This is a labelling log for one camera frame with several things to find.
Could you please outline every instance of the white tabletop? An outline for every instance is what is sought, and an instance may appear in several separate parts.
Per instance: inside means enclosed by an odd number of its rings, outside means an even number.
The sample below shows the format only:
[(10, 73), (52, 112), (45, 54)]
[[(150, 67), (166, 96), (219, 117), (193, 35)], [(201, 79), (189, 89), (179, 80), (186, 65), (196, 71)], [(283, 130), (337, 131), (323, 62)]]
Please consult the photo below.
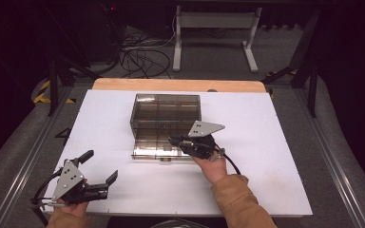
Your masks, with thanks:
[[(198, 94), (202, 120), (224, 124), (213, 134), (217, 144), (249, 180), (249, 187), (272, 216), (312, 215), (298, 170), (267, 93), (89, 90), (58, 161), (95, 155), (79, 166), (90, 184), (115, 171), (108, 199), (92, 201), (91, 214), (140, 216), (221, 216), (210, 183), (192, 161), (132, 160), (129, 124), (137, 93)], [(228, 163), (228, 171), (235, 173)], [(52, 197), (52, 181), (46, 197)]]

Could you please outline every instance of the person's hand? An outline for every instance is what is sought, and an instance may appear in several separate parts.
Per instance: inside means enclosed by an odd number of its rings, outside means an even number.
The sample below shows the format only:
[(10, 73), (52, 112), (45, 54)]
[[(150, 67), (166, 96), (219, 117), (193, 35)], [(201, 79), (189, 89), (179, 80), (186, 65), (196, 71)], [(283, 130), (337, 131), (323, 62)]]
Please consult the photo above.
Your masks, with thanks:
[(192, 160), (200, 166), (205, 178), (212, 184), (227, 176), (226, 158), (221, 157), (215, 161), (202, 160), (192, 157)]
[[(65, 203), (61, 199), (58, 199), (58, 202)], [(66, 207), (57, 207), (57, 210), (61, 210), (62, 212), (71, 214), (77, 218), (84, 218), (86, 216), (87, 206), (88, 206), (88, 202), (82, 202), (80, 204), (71, 204)]]

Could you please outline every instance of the tan jacket sleeve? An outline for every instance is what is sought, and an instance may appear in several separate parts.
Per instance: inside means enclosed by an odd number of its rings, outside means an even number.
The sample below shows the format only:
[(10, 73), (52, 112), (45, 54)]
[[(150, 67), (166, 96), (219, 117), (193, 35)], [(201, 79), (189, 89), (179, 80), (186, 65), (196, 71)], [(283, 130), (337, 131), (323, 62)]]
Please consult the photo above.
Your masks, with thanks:
[(276, 228), (271, 216), (258, 204), (247, 183), (245, 176), (229, 175), (211, 187), (227, 225), (229, 228)]
[(55, 209), (47, 228), (87, 228), (89, 218), (78, 218), (61, 210)]

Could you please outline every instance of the person's arm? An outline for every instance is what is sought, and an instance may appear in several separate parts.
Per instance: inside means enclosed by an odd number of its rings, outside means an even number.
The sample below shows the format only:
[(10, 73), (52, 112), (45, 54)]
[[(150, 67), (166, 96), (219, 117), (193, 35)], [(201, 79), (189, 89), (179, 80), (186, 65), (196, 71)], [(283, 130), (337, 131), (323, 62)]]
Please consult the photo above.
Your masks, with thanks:
[(242, 175), (227, 175), (225, 158), (216, 161), (193, 160), (212, 183), (213, 196), (230, 228), (277, 227), (247, 186), (248, 179)]
[(87, 228), (89, 224), (86, 209), (88, 202), (56, 207), (47, 228)]

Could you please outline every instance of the wooden edge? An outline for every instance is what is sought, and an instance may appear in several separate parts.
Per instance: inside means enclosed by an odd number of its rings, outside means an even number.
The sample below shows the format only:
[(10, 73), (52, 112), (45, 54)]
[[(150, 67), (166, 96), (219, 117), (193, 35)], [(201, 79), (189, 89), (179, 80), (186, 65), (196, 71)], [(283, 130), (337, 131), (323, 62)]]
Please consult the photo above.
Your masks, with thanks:
[(176, 79), (101, 78), (94, 82), (96, 90), (266, 92), (261, 82)]

